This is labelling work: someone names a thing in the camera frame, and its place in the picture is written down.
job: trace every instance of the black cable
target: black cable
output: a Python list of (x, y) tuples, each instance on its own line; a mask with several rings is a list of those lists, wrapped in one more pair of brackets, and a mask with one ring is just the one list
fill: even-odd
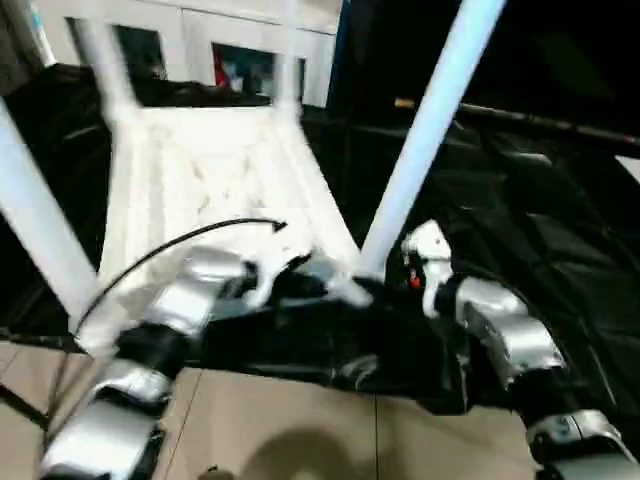
[[(232, 220), (225, 220), (222, 222), (217, 222), (211, 225), (198, 228), (189, 233), (185, 233), (172, 240), (169, 240), (166, 243), (163, 243), (159, 247), (154, 248), (149, 253), (147, 253), (140, 259), (138, 259), (135, 263), (127, 267), (125, 270), (123, 270), (113, 280), (111, 280), (111, 282), (109, 282), (109, 284), (98, 295), (96, 295), (96, 297), (93, 299), (93, 301), (91, 302), (91, 304), (89, 305), (85, 313), (82, 315), (82, 317), (80, 317), (80, 320), (78, 321), (78, 327), (76, 328), (74, 335), (76, 336), (78, 335), (82, 326), (87, 322), (88, 318), (95, 311), (95, 309), (104, 301), (104, 299), (109, 294), (109, 292), (111, 292), (116, 286), (118, 286), (120, 282), (124, 280), (127, 276), (129, 276), (132, 272), (134, 272), (135, 270), (140, 268), (142, 265), (146, 264), (148, 261), (158, 256), (165, 250), (168, 250), (169, 248), (174, 247), (180, 243), (184, 243), (187, 240), (191, 240), (192, 238), (198, 237), (200, 235), (204, 235), (205, 233), (209, 233), (213, 230), (218, 230), (220, 228), (225, 228), (225, 227), (231, 227), (234, 225), (243, 225), (243, 224), (251, 224), (251, 223), (270, 224), (274, 227), (274, 230), (276, 232), (287, 225), (286, 222), (279, 222), (277, 220), (272, 220), (268, 218), (235, 218)], [(69, 358), (69, 353), (65, 352), (60, 362), (60, 365), (58, 366), (58, 369), (56, 371), (55, 379), (51, 387), (51, 390), (49, 391), (49, 403), (46, 410), (46, 415), (47, 415), (47, 418), (49, 419), (49, 422), (51, 421), (51, 418), (55, 414), (58, 407), (60, 406), (59, 398), (56, 398), (56, 397), (60, 389), (60, 384), (62, 383), (64, 374), (66, 373), (68, 358)], [(43, 451), (48, 442), (48, 435), (47, 435), (48, 432), (49, 432), (49, 425), (47, 425), (47, 427), (44, 429), (43, 442), (42, 442)]]

